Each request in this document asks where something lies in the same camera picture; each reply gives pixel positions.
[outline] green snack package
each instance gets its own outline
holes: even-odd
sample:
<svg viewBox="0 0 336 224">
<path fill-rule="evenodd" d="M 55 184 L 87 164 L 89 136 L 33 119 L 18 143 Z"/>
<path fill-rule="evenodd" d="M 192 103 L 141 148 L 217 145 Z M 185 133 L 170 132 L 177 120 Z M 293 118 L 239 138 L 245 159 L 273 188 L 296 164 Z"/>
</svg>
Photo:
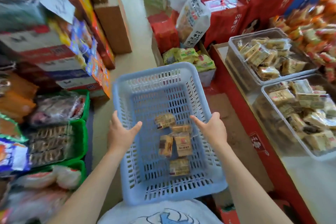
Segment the green snack package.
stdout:
<svg viewBox="0 0 336 224">
<path fill-rule="evenodd" d="M 198 58 L 199 60 L 195 63 L 197 72 L 216 69 L 215 62 L 208 55 L 201 54 Z"/>
<path fill-rule="evenodd" d="M 179 62 L 189 62 L 193 64 L 198 59 L 198 54 L 194 48 L 180 49 L 175 55 Z"/>
<path fill-rule="evenodd" d="M 165 52 L 162 55 L 163 62 L 165 63 L 165 65 L 170 65 L 178 62 L 178 60 L 176 59 L 176 53 L 179 52 L 180 50 L 181 50 L 180 48 L 171 48 L 168 52 Z"/>
<path fill-rule="evenodd" d="M 0 137 L 17 143 L 24 143 L 28 141 L 28 139 L 22 135 L 18 124 L 14 120 L 8 118 L 6 115 L 3 115 L 1 113 Z"/>
</svg>

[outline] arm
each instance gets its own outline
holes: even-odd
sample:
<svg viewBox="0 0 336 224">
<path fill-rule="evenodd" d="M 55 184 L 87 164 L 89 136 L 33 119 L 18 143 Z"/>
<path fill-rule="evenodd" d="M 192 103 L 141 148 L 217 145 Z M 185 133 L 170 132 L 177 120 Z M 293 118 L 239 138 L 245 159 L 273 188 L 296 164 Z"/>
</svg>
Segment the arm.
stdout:
<svg viewBox="0 0 336 224">
<path fill-rule="evenodd" d="M 226 128 L 219 113 L 213 113 L 207 124 L 193 115 L 191 119 L 207 138 L 222 163 L 240 223 L 293 224 L 228 145 Z"/>
<path fill-rule="evenodd" d="M 94 224 L 97 222 L 119 163 L 141 126 L 142 123 L 139 121 L 132 129 L 126 130 L 118 119 L 117 111 L 113 113 L 107 137 L 106 155 L 48 224 Z"/>
</svg>

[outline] person's left hand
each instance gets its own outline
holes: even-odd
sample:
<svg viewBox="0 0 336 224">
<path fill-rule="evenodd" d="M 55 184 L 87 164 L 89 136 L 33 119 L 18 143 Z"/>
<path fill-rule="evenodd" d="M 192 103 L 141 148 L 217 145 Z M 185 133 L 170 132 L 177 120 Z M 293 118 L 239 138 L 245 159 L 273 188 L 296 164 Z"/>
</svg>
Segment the person's left hand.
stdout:
<svg viewBox="0 0 336 224">
<path fill-rule="evenodd" d="M 139 121 L 130 130 L 127 130 L 121 124 L 117 111 L 114 111 L 110 120 L 110 129 L 107 136 L 107 150 L 122 153 L 123 155 L 131 147 L 134 137 L 140 131 L 142 122 Z"/>
</svg>

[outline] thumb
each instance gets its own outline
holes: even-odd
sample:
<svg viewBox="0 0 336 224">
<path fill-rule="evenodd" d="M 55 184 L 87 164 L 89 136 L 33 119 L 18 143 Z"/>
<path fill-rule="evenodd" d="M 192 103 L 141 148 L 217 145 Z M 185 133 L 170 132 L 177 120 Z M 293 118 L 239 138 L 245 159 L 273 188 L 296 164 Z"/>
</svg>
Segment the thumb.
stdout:
<svg viewBox="0 0 336 224">
<path fill-rule="evenodd" d="M 198 126 L 198 128 L 199 129 L 202 129 L 203 127 L 204 127 L 204 123 L 203 122 L 201 122 L 196 116 L 194 116 L 194 115 L 190 115 L 190 119 L 192 119 L 194 122 L 195 122 L 195 124 Z"/>
<path fill-rule="evenodd" d="M 138 123 L 130 129 L 133 136 L 137 135 L 137 133 L 140 131 L 141 127 L 142 127 L 142 122 L 138 121 Z"/>
</svg>

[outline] tiled floor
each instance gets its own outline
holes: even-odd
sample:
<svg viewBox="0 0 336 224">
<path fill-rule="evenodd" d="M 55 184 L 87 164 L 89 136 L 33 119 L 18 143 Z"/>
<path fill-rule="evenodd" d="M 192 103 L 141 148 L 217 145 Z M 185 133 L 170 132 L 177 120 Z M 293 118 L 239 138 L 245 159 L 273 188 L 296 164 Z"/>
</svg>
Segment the tiled floor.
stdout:
<svg viewBox="0 0 336 224">
<path fill-rule="evenodd" d="M 152 30 L 146 19 L 143 0 L 122 0 L 128 20 L 133 52 L 115 58 L 116 69 L 111 71 L 111 83 L 120 75 L 156 67 L 152 44 Z M 95 168 L 106 152 L 106 136 L 109 120 L 114 111 L 113 101 L 95 105 L 93 121 L 93 163 Z M 122 200 L 120 173 L 117 172 L 104 202 L 101 214 Z"/>
</svg>

